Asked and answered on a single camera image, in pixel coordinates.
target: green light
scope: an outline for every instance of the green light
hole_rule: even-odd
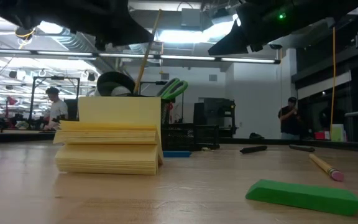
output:
[[[285,13],[280,14],[280,15],[278,16],[279,19],[285,19],[286,17],[287,17],[287,15],[286,15]]]

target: machine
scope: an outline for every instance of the machine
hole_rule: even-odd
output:
[[[232,138],[237,131],[236,104],[234,100],[205,98],[204,103],[195,103],[193,122],[219,126],[220,138]]]

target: green eraser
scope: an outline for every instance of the green eraser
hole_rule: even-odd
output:
[[[272,180],[258,181],[246,199],[347,216],[358,211],[358,197],[348,190]]]

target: black marker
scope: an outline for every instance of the black marker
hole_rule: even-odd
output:
[[[267,146],[245,147],[240,150],[241,153],[247,154],[251,152],[259,152],[267,149]]]
[[[314,152],[315,149],[310,146],[297,146],[297,145],[290,145],[290,149],[305,151],[305,152]]]

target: pink eraser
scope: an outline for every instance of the pink eraser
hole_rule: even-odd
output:
[[[345,179],[345,176],[343,175],[343,173],[341,173],[337,170],[331,174],[331,177],[336,181],[343,181]]]

